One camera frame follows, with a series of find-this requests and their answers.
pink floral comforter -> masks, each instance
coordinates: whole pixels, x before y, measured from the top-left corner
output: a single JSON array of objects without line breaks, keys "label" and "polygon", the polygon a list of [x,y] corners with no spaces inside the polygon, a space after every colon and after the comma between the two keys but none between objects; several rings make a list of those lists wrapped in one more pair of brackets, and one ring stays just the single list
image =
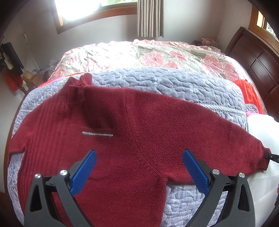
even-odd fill
[{"label": "pink floral comforter", "polygon": [[247,79],[252,82],[235,60],[217,48],[137,39],[133,42],[112,41],[72,49],[64,54],[50,79],[107,68],[140,66],[178,68],[231,81]]}]

stuffed toy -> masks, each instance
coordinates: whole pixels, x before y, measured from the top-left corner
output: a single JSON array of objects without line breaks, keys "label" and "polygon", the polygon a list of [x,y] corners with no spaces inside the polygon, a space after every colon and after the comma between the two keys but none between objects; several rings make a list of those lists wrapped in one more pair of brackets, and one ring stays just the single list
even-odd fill
[{"label": "stuffed toy", "polygon": [[204,46],[214,46],[218,48],[217,42],[216,42],[216,38],[215,39],[209,39],[209,38],[202,38],[202,45]]}]

headboard panel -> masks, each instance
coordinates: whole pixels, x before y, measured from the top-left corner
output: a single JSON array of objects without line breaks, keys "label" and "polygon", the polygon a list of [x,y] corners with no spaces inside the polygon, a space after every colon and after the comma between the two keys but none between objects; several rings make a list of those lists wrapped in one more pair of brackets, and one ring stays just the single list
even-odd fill
[{"label": "headboard panel", "polygon": [[279,57],[243,27],[236,32],[225,54],[236,59],[246,69],[268,114],[279,121]]}]

silver bolt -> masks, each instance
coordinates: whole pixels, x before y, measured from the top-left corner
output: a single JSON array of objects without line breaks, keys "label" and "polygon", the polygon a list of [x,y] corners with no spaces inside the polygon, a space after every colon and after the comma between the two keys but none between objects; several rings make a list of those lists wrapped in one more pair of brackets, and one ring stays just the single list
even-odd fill
[{"label": "silver bolt", "polygon": [[36,179],[41,178],[41,174],[39,174],[39,173],[35,174],[35,178],[36,178]]},{"label": "silver bolt", "polygon": [[219,174],[220,174],[220,171],[217,170],[217,169],[214,169],[214,170],[212,170],[212,173],[215,174],[215,175],[219,175]]},{"label": "silver bolt", "polygon": [[244,178],[244,177],[245,177],[245,174],[242,173],[242,172],[240,172],[238,175],[239,175],[241,178]]},{"label": "silver bolt", "polygon": [[67,173],[68,173],[68,171],[65,169],[60,171],[61,176],[65,176],[65,175],[67,175]]}]

beige curtain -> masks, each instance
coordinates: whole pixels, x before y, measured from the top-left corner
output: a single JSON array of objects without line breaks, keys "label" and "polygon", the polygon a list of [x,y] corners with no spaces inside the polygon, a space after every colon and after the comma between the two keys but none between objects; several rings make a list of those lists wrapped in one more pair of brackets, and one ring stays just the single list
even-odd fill
[{"label": "beige curtain", "polygon": [[138,37],[163,36],[163,0],[138,0]]}]

